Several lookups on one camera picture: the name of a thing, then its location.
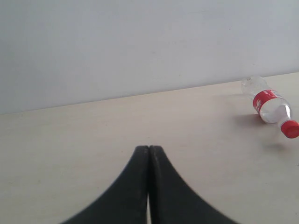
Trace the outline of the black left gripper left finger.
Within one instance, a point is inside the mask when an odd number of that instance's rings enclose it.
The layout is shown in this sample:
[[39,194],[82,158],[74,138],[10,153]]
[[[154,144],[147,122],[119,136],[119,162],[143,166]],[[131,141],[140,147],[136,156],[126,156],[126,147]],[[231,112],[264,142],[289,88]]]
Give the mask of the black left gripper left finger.
[[118,178],[65,224],[147,223],[149,147],[137,146]]

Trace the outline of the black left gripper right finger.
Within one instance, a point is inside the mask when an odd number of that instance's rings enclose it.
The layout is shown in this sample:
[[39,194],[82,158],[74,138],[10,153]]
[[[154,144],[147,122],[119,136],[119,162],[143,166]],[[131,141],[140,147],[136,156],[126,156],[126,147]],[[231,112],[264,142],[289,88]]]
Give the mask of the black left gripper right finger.
[[161,146],[149,147],[148,193],[153,224],[235,224],[182,179]]

